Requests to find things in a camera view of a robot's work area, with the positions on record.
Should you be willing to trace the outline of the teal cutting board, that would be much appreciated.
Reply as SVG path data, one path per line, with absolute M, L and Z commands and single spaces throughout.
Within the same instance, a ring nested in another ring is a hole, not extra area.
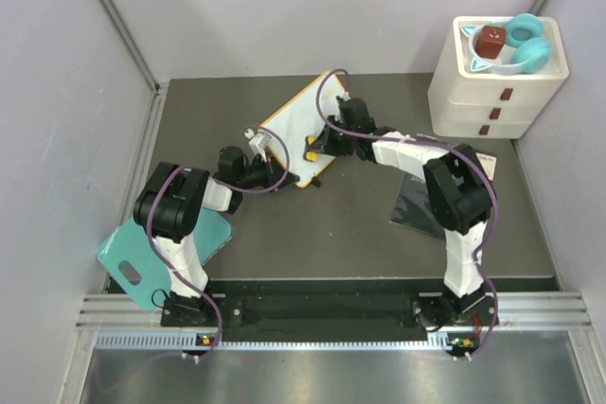
M 204 265 L 232 237 L 232 225 L 218 212 L 202 209 L 192 232 L 198 257 Z M 168 293 L 169 271 L 152 252 L 147 235 L 132 218 L 98 247 L 98 261 L 143 311 L 154 311 L 152 294 Z

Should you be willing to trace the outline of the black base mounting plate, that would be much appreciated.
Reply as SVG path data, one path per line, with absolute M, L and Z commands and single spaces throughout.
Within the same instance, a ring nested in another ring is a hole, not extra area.
M 457 303 L 438 279 L 212 280 L 210 302 L 158 291 L 160 325 L 221 326 L 226 342 L 421 341 L 454 326 L 475 333 L 494 316 L 487 291 Z

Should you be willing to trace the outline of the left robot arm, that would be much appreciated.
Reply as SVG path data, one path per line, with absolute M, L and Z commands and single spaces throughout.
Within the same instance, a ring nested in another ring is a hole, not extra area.
M 170 292 L 186 297 L 181 310 L 193 324 L 208 323 L 215 311 L 213 300 L 203 295 L 208 276 L 194 239 L 200 212 L 233 214 L 245 192 L 269 192 L 298 181 L 267 149 L 249 159 L 243 149 L 225 147 L 215 174 L 169 162 L 157 165 L 134 203 L 133 218 L 167 267 Z

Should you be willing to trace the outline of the white three-drawer organizer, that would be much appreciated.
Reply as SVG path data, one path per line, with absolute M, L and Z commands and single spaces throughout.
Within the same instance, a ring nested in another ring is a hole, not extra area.
M 464 25 L 507 21 L 507 16 L 458 16 L 453 19 L 437 68 L 428 89 L 435 133 L 451 137 L 522 137 L 569 77 L 556 20 L 539 16 L 544 37 L 551 42 L 549 62 L 535 74 L 498 76 L 472 73 Z M 498 62 L 507 63 L 513 50 L 504 46 Z

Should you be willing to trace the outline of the black sheet with white label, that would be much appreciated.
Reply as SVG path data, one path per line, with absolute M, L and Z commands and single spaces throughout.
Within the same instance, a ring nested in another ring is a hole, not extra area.
M 451 143 L 448 143 L 446 141 L 437 139 L 430 135 L 421 134 L 421 133 L 416 135 L 416 139 L 420 140 L 420 141 L 435 142 L 435 143 L 439 143 L 442 145 L 449 145 L 449 146 L 452 145 Z M 476 155 L 481 167 L 483 168 L 484 172 L 486 173 L 488 179 L 492 182 L 494 180 L 496 164 L 497 164 L 497 157 L 493 154 L 488 154 L 488 153 L 486 153 L 484 151 L 480 151 L 480 150 L 476 150 L 475 155 Z

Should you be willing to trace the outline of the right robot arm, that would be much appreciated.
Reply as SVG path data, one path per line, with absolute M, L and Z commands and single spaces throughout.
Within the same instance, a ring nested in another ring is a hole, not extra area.
M 322 132 L 306 138 L 304 158 L 313 153 L 332 157 L 357 155 L 361 160 L 393 167 L 425 184 L 431 212 L 444 229 L 447 265 L 444 285 L 452 293 L 441 309 L 451 323 L 466 323 L 476 312 L 471 294 L 484 283 L 478 270 L 482 241 L 495 194 L 474 148 L 415 139 L 389 127 L 377 127 L 365 102 L 337 98 L 339 114 L 320 117 Z

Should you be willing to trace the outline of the yellow framed whiteboard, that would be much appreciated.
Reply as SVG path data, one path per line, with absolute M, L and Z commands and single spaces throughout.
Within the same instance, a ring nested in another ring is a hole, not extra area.
M 318 177 L 335 158 L 315 152 L 313 160 L 305 159 L 307 138 L 318 138 L 325 122 L 316 109 L 316 95 L 323 80 L 320 96 L 321 111 L 325 116 L 338 115 L 337 97 L 347 98 L 347 90 L 339 78 L 329 71 L 321 74 L 305 89 L 270 115 L 261 126 L 275 133 L 285 144 L 290 156 L 289 171 L 298 178 L 295 185 L 305 188 Z

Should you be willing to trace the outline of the brown cube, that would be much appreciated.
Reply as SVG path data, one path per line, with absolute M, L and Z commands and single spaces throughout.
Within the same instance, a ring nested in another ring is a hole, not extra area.
M 474 50 L 482 59 L 495 60 L 506 44 L 506 39 L 507 32 L 503 27 L 482 26 L 477 34 Z

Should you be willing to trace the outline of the teal white cat-ear headphones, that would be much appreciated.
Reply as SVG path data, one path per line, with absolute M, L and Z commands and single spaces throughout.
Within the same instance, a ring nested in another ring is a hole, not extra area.
M 507 63 L 498 62 L 500 51 L 494 58 L 482 57 L 477 50 L 484 29 L 492 38 L 501 40 L 502 47 L 513 50 Z M 544 37 L 544 24 L 535 15 L 522 13 L 507 21 L 491 21 L 481 25 L 464 25 L 459 30 L 468 39 L 472 55 L 470 71 L 488 72 L 498 76 L 535 74 L 551 59 L 552 45 Z

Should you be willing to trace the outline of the yellow black whiteboard eraser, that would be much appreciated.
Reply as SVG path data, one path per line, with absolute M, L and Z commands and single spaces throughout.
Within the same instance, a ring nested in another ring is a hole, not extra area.
M 324 143 L 318 137 L 314 135 L 308 135 L 305 139 L 306 145 L 304 149 L 304 159 L 308 162 L 317 162 L 320 154 L 323 151 Z

